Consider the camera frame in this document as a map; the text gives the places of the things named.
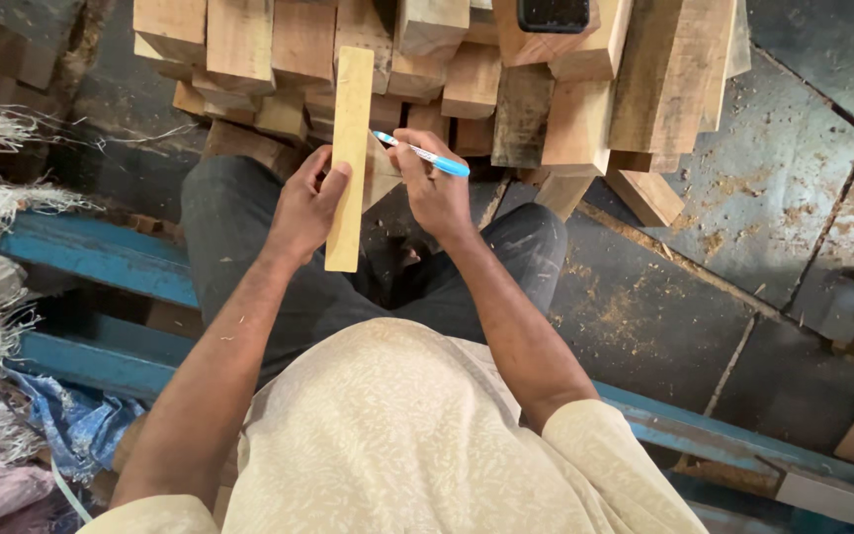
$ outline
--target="man's right arm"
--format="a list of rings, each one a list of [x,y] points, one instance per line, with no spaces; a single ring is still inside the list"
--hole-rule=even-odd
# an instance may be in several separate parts
[[[464,163],[429,132],[401,129],[397,160],[414,217],[457,265],[476,304],[493,361],[522,406],[533,430],[541,432],[556,409],[583,399],[598,399],[586,372],[562,337],[529,301],[470,221],[465,178],[427,170],[408,142]]]

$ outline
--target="smartphone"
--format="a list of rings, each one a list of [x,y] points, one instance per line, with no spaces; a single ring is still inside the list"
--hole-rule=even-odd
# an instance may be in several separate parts
[[[519,28],[530,33],[582,33],[589,0],[518,0]]]

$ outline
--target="dark gray pants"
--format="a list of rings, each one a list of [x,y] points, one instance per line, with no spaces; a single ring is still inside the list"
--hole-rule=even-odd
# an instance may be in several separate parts
[[[209,158],[186,177],[181,224],[207,325],[262,249],[282,184],[265,166],[244,157]],[[562,221],[529,203],[492,222],[481,235],[545,313],[565,258]],[[397,277],[399,301],[390,311],[363,297],[356,285],[350,275],[327,272],[322,251],[296,271],[268,337],[260,384],[329,335],[375,317],[405,318],[444,335],[486,343],[467,285],[445,253],[407,267]]]

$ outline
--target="cream patterned shirt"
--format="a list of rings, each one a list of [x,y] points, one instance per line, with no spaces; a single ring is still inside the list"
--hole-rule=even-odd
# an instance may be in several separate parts
[[[223,532],[704,533],[622,414],[563,406],[542,437],[483,345],[402,319],[332,335],[255,395]],[[218,532],[189,495],[83,532]]]

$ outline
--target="blue marker pen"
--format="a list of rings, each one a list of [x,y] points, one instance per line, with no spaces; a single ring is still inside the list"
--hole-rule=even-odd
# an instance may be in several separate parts
[[[377,137],[378,139],[383,140],[384,142],[386,142],[392,146],[397,146],[397,139],[394,139],[393,137],[387,135],[386,133],[384,133],[384,132],[372,132],[372,133],[374,133],[374,136]],[[457,162],[455,162],[453,160],[444,158],[443,156],[438,156],[437,154],[434,154],[432,152],[428,152],[428,151],[426,151],[423,148],[420,148],[418,146],[411,145],[411,150],[413,150],[414,153],[417,154],[418,156],[421,156],[422,159],[430,162],[431,164],[433,164],[434,167],[442,170],[443,172],[450,173],[454,176],[463,176],[463,177],[470,176],[470,168],[467,165],[457,164]]]

